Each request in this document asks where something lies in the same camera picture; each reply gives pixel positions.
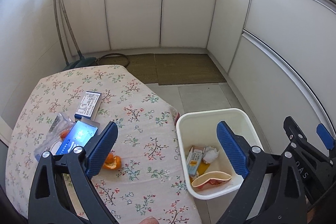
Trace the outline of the floral tablecloth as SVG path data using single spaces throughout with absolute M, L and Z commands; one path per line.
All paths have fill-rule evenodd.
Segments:
M 178 118 L 120 65 L 42 78 L 11 135 L 1 223 L 200 223 Z

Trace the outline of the brown woven floor mat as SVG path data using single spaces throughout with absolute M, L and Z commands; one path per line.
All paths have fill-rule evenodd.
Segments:
M 155 65 L 159 85 L 226 82 L 207 54 L 157 54 Z

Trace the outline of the white printed medicine box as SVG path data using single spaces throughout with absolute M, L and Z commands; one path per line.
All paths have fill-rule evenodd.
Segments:
M 95 120 L 101 101 L 101 93 L 86 91 L 75 112 L 74 118 L 76 120 L 81 120 L 82 118 Z

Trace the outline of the milk carton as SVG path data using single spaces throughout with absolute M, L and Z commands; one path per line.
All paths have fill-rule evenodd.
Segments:
M 198 167 L 203 159 L 205 147 L 192 145 L 187 155 L 186 164 L 189 176 L 194 177 L 197 174 Z

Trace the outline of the yellow paper piece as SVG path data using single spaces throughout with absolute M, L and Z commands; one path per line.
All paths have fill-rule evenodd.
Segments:
M 203 175 L 209 168 L 210 164 L 204 161 L 201 161 L 196 172 L 196 176 L 199 177 Z

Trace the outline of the crumpled white tissue ball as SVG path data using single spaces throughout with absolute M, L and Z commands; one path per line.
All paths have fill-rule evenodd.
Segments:
M 206 163 L 211 164 L 219 156 L 219 151 L 215 147 L 206 146 L 202 160 Z

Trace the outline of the red paper cup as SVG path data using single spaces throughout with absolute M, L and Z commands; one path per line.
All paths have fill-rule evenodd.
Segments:
M 222 171 L 210 171 L 198 176 L 191 183 L 193 188 L 202 189 L 205 185 L 220 185 L 228 182 L 232 176 Z

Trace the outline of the white plastic trash bin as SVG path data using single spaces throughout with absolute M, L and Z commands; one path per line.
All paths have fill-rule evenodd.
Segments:
M 189 193 L 210 200 L 238 190 L 243 177 L 232 167 L 217 138 L 217 125 L 224 121 L 251 146 L 262 148 L 248 115 L 236 108 L 187 113 L 177 121 L 177 137 L 183 174 Z

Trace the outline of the orange peel piece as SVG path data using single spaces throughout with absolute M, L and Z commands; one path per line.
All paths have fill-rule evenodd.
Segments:
M 122 166 L 122 161 L 120 156 L 115 156 L 111 152 L 108 153 L 108 156 L 106 157 L 103 168 L 109 169 L 109 170 L 117 170 L 120 169 Z

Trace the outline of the blue glossy box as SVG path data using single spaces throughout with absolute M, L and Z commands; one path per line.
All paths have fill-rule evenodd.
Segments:
M 84 147 L 90 138 L 95 135 L 97 130 L 98 128 L 96 126 L 77 121 L 64 138 L 55 155 L 70 153 L 77 146 Z

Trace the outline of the clear plastic bag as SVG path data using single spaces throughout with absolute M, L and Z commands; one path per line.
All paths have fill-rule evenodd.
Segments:
M 41 144 L 35 146 L 34 157 L 36 161 L 40 160 L 44 151 L 51 151 L 53 155 L 56 154 L 58 148 L 54 148 L 54 145 L 58 147 L 61 145 L 74 124 L 73 120 L 65 112 L 58 112 L 49 131 L 42 137 Z

